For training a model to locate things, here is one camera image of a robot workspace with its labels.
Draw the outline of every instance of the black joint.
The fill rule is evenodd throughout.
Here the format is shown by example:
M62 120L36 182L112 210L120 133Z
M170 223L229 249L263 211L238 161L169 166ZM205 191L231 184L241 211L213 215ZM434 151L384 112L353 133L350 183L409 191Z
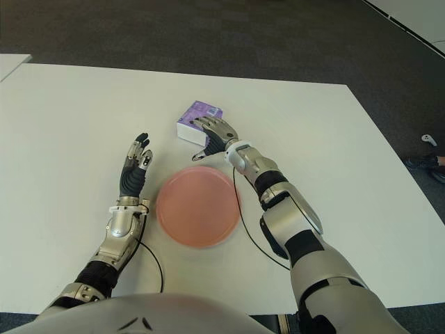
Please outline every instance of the black joint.
M329 319L324 315L316 315L312 318L309 310L306 306L306 299L313 294L314 292L323 289L324 287L329 286L329 282L327 280L321 280L320 282L315 283L301 296L300 302L298 304L298 325L300 327L301 333L304 334L336 334L337 331L335 327L331 324Z
M350 283L351 285L355 285L355 286L358 286L358 287L364 287L363 285L361 285L360 283L358 283L356 280L351 280L350 278L349 278L348 280L349 280L349 283Z
M304 230L295 234L284 245L291 256L291 266L306 254L315 251L324 251L320 241L311 230Z
M102 261L91 261L77 276L76 283L90 285L97 289L105 298L111 297L111 290L118 283L119 273L109 264Z
M279 193L278 195L276 195L274 198L272 198L267 203L262 200L260 200L259 203L261 204L261 207L263 208L263 210L267 211L267 209L270 209L271 207L276 206L276 204L278 204L279 202L281 202L283 199L285 199L288 196L289 196L288 192Z
M254 188L259 197L261 197L267 189L271 188L274 184L280 182L287 182L287 179L278 170L268 170L262 173L255 180Z
M277 243L275 238L273 237L272 233L270 233L269 228L266 225L266 222L264 221L263 217L259 220L259 226L261 227L261 230L263 231L264 236L266 237L266 240L269 242L270 247L272 248L272 251L277 254L280 257L283 257L284 259L288 260L288 256L284 249Z
M83 305L85 302L71 297L57 298L51 306L60 306L61 308L73 308L75 306Z

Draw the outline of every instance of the robot forearm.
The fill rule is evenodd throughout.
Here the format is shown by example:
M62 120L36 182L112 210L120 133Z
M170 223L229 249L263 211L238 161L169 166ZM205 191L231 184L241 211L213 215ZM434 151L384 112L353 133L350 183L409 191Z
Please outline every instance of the robot forearm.
M38 319L49 314L111 297L119 275L138 247L148 215L149 201L139 199L145 172L152 160L147 134L131 144L120 179L120 197L110 207L112 217L106 226L105 240L73 283L54 299Z
M265 210L260 226L273 251L290 260L303 333L407 333L324 242L319 218L274 161L244 141L229 143L225 158L257 192Z

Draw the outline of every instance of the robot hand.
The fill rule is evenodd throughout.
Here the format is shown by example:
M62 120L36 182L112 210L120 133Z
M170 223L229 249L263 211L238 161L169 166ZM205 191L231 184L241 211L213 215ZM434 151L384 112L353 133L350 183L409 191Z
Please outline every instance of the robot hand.
M153 157L151 150L143 153L150 142L147 138L148 134L140 134L129 148L120 176L120 197L138 198L144 187L145 173Z
M224 152L232 143L238 141L238 134L233 127L220 118L204 116L196 118L190 123L197 125L209 137L209 143L201 152L195 154L192 161L215 153Z

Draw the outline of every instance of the dark gray carpet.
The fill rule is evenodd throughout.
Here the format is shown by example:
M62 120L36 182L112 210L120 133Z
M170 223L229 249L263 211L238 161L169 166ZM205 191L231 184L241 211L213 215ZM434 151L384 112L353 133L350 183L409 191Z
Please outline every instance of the dark gray carpet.
M0 4L0 52L35 63L347 84L397 154L432 152L425 133L445 154L444 59L360 0ZM445 220L445 186L412 174ZM392 312L413 333L445 328L443 304Z

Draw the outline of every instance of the silver metal arm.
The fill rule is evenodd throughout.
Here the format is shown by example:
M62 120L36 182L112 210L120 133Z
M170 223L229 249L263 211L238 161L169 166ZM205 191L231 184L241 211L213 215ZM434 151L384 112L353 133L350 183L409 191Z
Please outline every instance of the silver metal arm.
M221 122L211 117L195 124L212 133L209 145L220 133ZM226 140L225 159L254 187L265 211L261 229L273 251L291 263L303 333L407 333L345 257L323 240L320 219L273 160L238 137Z
M149 143L147 137L147 134L138 136L125 157L120 197L109 209L112 216L106 225L105 240L77 279L66 286L38 319L111 297L120 273L137 250L149 214L149 200L139 198L153 156L150 150L143 152Z

